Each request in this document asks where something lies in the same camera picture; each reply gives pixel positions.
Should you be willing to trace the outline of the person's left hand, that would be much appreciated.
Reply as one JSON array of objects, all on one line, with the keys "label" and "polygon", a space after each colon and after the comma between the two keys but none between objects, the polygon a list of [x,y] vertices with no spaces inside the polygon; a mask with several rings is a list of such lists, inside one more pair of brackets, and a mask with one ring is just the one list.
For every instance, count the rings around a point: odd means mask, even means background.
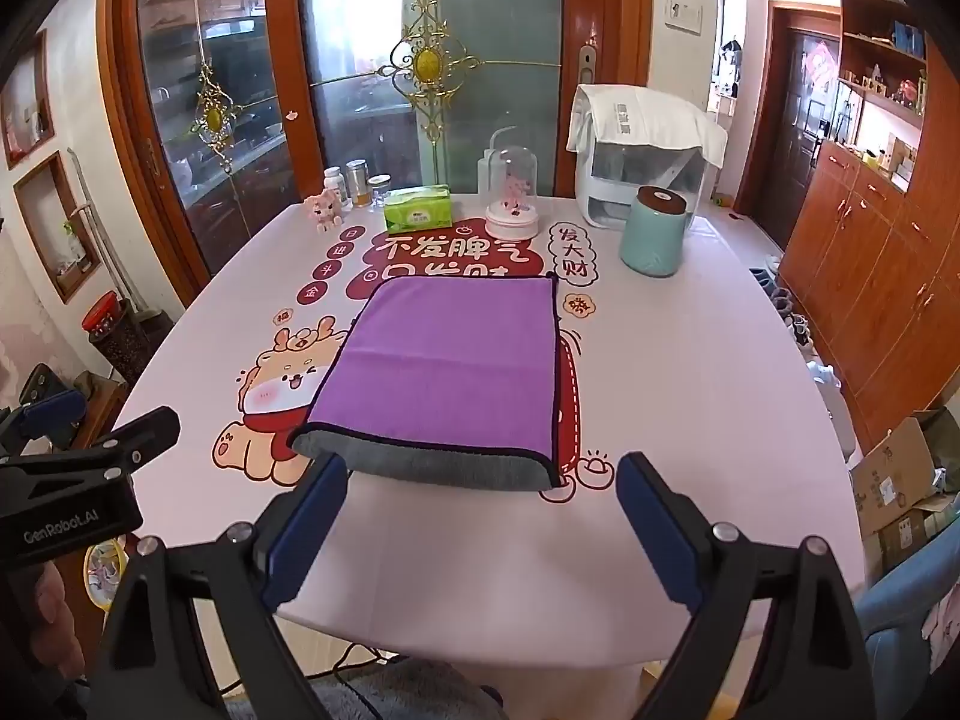
[{"label": "person's left hand", "polygon": [[76,637],[75,617],[65,600],[59,569],[46,562],[28,601],[31,651],[44,668],[57,671],[67,681],[85,674],[85,657]]}]

